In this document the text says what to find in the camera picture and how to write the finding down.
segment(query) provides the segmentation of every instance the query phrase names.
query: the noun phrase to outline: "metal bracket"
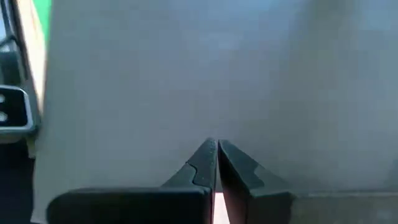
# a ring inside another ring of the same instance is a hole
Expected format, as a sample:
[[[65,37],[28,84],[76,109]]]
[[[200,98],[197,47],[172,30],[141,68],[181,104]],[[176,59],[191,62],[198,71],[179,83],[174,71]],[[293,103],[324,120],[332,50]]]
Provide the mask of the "metal bracket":
[[[31,137],[39,111],[14,1],[0,0],[0,144]]]

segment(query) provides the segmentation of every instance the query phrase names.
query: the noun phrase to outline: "gray fabric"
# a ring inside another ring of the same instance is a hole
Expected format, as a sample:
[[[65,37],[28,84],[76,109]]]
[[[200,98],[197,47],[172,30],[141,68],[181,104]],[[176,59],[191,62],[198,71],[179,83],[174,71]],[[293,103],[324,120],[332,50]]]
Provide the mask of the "gray fabric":
[[[206,137],[298,188],[398,183],[395,0],[54,1],[35,212],[155,186]]]

